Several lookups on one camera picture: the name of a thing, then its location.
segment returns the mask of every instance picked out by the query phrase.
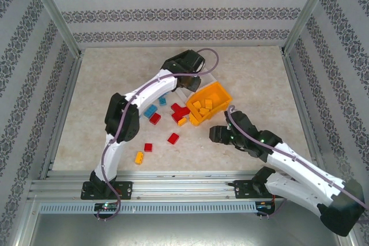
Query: beige floor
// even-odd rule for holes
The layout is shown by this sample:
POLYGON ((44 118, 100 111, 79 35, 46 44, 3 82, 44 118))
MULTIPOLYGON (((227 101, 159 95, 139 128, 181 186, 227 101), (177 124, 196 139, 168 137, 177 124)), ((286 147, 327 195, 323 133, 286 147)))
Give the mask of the beige floor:
MULTIPOLYGON (((53 170, 93 170, 105 142, 104 117, 111 95, 124 94, 154 76, 163 62, 186 47, 90 48, 86 50, 63 130, 53 170)), ((291 88, 278 47, 215 47, 220 56, 213 76, 234 98, 236 108, 260 129, 279 135, 300 155, 310 160, 291 88)), ((207 68, 214 63, 211 52, 203 52, 207 68)), ((161 121, 154 126, 142 116, 140 132, 127 144, 119 170, 131 171, 233 171, 258 170, 262 161, 232 146, 209 140, 209 128, 224 125, 223 113, 198 127, 178 127, 170 105, 184 105, 176 93, 167 96, 168 105, 159 107, 161 121), (170 134, 180 135, 176 145, 170 134), (154 151, 145 154, 142 165, 134 163, 144 143, 154 151)))

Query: yellow lego brick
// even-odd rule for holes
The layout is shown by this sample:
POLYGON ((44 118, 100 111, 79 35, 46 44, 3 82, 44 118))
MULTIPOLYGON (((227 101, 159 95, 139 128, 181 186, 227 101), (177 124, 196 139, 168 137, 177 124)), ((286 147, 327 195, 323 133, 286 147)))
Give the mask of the yellow lego brick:
POLYGON ((196 108, 196 109, 201 109, 201 103, 200 101, 196 101, 193 106, 196 108))
POLYGON ((213 101, 211 99, 205 99, 205 108, 213 109, 213 101))
POLYGON ((134 162, 138 165, 141 165, 143 161, 144 161, 144 154, 143 152, 138 151, 134 162))
POLYGON ((190 122, 193 126, 199 126, 200 122, 195 118, 193 113, 190 113, 190 122))
POLYGON ((182 118, 180 121, 178 121, 178 126, 182 126, 187 122, 187 118, 182 118))
POLYGON ((199 113, 200 113, 200 115, 202 115, 202 116, 206 115, 208 112, 209 112, 209 110, 208 110, 208 109, 205 109, 205 108, 201 108, 201 109, 199 110, 199 113))

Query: striped wall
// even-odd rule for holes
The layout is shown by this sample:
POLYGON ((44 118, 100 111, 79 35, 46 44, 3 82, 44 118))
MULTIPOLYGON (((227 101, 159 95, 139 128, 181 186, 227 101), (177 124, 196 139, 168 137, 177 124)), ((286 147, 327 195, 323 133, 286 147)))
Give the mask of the striped wall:
POLYGON ((74 58, 41 0, 0 0, 0 245, 51 143, 74 58))
MULTIPOLYGON (((326 169, 369 201, 369 0, 319 0, 289 53, 326 169)), ((356 224, 369 245, 369 213, 356 224)))
POLYGON ((306 0, 55 0, 86 47, 282 46, 306 0))

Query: yellow container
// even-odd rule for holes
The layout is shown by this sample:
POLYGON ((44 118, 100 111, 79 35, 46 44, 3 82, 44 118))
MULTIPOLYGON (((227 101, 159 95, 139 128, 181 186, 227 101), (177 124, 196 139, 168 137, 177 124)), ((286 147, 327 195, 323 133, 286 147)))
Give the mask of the yellow container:
POLYGON ((190 109, 199 123, 201 123, 206 119, 212 118, 216 113, 225 111, 231 101, 232 97, 224 87, 222 87, 219 82, 215 82, 193 94, 187 101, 186 106, 190 109), (205 107, 205 99, 211 99, 213 101, 213 109, 202 116, 193 103, 199 101, 201 106, 205 107))

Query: red lego brick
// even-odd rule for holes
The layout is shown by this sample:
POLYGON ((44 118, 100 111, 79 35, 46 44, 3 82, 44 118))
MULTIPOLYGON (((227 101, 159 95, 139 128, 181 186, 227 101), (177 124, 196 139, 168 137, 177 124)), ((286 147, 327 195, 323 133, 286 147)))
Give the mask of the red lego brick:
POLYGON ((145 143, 144 151, 152 152, 152 143, 145 143))
POLYGON ((161 116, 160 116, 159 114, 154 113, 154 114, 151 116, 151 118, 150 118, 150 122, 151 122, 152 124, 156 125, 156 123, 158 123, 158 122, 159 122, 160 118, 161 118, 161 116))
POLYGON ((172 114, 172 118, 174 119, 175 123, 178 124, 178 121, 182 119, 182 116, 178 115, 178 113, 175 112, 172 114))
POLYGON ((175 113, 177 113, 181 117, 184 117, 184 116, 190 114, 190 109, 188 109, 187 107, 184 107, 184 108, 181 108, 180 110, 176 111, 175 113))
POLYGON ((180 109, 182 109, 182 107, 180 105, 178 105, 177 103, 174 103, 173 105, 171 105, 171 109, 176 112, 179 111, 180 109))
POLYGON ((179 135, 177 135, 176 133, 173 133, 169 138, 168 141, 171 144, 175 144, 177 142, 177 140, 179 139, 179 135))

